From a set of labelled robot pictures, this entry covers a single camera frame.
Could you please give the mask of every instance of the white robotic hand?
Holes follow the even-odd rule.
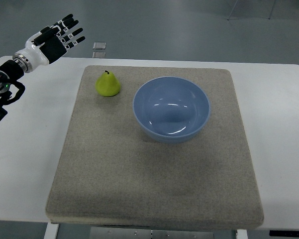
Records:
[[[84,36],[71,41],[74,36],[83,31],[79,28],[71,34],[65,35],[79,21],[73,19],[70,14],[52,26],[47,26],[37,34],[31,36],[25,44],[25,48],[17,51],[13,59],[29,73],[39,65],[48,65],[63,56],[70,48],[85,39]]]
[[[24,73],[35,70],[39,65],[48,65],[55,62],[67,51],[85,39],[84,36],[73,40],[73,37],[83,31],[79,28],[72,33],[69,30],[79,21],[70,14],[52,26],[47,26],[37,34],[30,37],[25,48],[13,55],[13,60],[8,60],[0,66],[0,121],[7,114],[3,106],[14,103],[25,91],[25,87],[17,80]],[[15,96],[11,98],[10,85],[18,88]]]

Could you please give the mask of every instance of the table leg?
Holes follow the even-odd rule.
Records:
[[[59,229],[59,224],[48,223],[48,226],[46,227],[45,230],[44,239],[56,239],[58,229]]]

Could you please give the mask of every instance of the chair leg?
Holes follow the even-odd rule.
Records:
[[[231,15],[232,15],[232,13],[233,13],[233,10],[235,9],[235,6],[237,5],[238,1],[239,1],[239,0],[237,0],[237,1],[235,2],[234,6],[233,6],[233,9],[232,9],[232,11],[231,11],[231,13],[230,13],[230,16],[228,17],[227,20],[230,19]]]
[[[272,17],[273,9],[274,9],[274,7],[275,7],[275,3],[276,3],[276,2],[277,2],[277,0],[274,0],[273,6],[272,6],[272,9],[271,9],[271,12],[270,12],[269,19],[271,19],[271,17]]]

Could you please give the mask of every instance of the white table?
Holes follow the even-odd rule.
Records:
[[[0,122],[0,220],[49,222],[45,204],[88,65],[229,70],[264,209],[259,228],[299,230],[299,66],[251,63],[61,58],[26,74],[24,95]]]

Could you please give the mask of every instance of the gray floor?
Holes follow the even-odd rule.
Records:
[[[86,40],[67,57],[91,58],[93,43],[104,41],[106,58],[299,64],[299,0],[277,0],[268,20],[273,2],[240,0],[228,21],[235,0],[0,0],[0,57],[73,13]],[[24,228],[32,225],[0,222],[0,238],[31,238]],[[86,227],[61,225],[59,238],[71,230]],[[41,227],[35,231],[43,238]]]

